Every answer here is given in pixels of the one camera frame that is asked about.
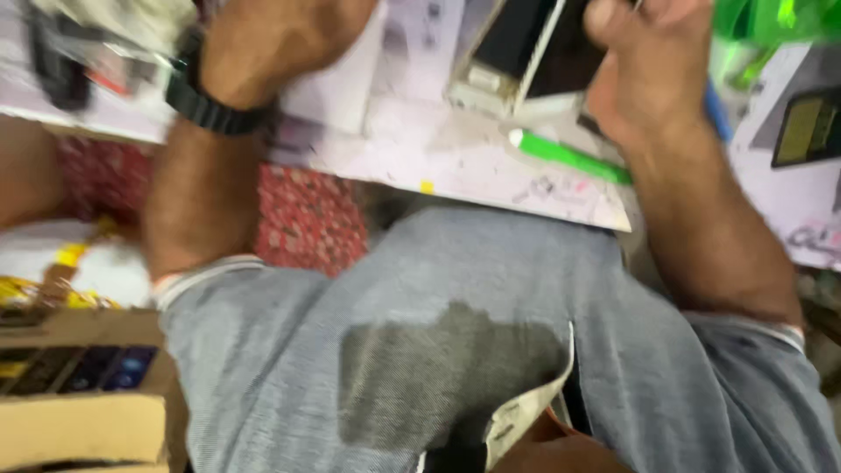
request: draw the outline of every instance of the floor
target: floor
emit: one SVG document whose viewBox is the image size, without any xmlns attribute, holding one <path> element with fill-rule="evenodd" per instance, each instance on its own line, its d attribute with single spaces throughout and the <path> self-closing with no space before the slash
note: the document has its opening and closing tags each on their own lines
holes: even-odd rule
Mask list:
<svg viewBox="0 0 841 473">
<path fill-rule="evenodd" d="M 58 160 L 67 211 L 91 221 L 102 213 L 136 224 L 151 177 L 151 146 L 62 137 Z M 257 255 L 270 264 L 331 277 L 367 251 L 368 233 L 353 182 L 315 171 L 263 165 Z"/>
</svg>

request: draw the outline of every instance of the forearm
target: forearm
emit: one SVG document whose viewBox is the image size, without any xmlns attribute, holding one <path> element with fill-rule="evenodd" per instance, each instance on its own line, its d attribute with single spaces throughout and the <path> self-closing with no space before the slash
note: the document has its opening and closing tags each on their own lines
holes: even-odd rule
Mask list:
<svg viewBox="0 0 841 473">
<path fill-rule="evenodd" d="M 153 280 L 250 252 L 262 153 L 256 135 L 223 136 L 177 120 L 155 158 L 143 215 Z"/>
<path fill-rule="evenodd" d="M 801 325 L 794 268 L 736 183 L 713 130 L 629 159 L 666 284 L 686 308 Z"/>
</svg>

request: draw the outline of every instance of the red cloth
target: red cloth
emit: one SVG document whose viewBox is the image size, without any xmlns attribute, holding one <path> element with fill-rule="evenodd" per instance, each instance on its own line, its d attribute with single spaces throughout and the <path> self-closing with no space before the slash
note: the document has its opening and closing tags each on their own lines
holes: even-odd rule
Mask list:
<svg viewBox="0 0 841 473">
<path fill-rule="evenodd" d="M 101 214 L 135 224 L 151 177 L 147 146 L 69 137 L 58 159 L 71 215 Z M 367 251 L 368 233 L 351 183 L 306 169 L 261 165 L 260 221 L 255 249 L 267 263 L 336 276 Z"/>
</svg>

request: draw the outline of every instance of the blue pen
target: blue pen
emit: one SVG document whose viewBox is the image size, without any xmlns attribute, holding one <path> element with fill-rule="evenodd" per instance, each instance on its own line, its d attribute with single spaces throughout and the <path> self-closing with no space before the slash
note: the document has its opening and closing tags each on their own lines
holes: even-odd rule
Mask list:
<svg viewBox="0 0 841 473">
<path fill-rule="evenodd" d="M 730 120 L 727 117 L 727 108 L 722 103 L 721 98 L 718 97 L 716 88 L 710 80 L 706 81 L 704 108 L 706 109 L 707 117 L 716 126 L 718 137 L 725 143 L 729 143 L 733 139 L 733 128 L 731 128 Z"/>
</svg>

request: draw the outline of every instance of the black watch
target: black watch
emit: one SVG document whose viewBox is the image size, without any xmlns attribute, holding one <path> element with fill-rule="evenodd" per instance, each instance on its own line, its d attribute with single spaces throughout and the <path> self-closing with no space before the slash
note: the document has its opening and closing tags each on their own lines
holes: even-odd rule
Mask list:
<svg viewBox="0 0 841 473">
<path fill-rule="evenodd" d="M 190 28 L 182 37 L 178 56 L 172 59 L 172 75 L 167 86 L 167 103 L 194 124 L 221 135 L 244 135 L 260 127 L 272 112 L 273 104 L 260 109 L 237 110 L 220 104 L 198 85 L 204 32 Z"/>
</svg>

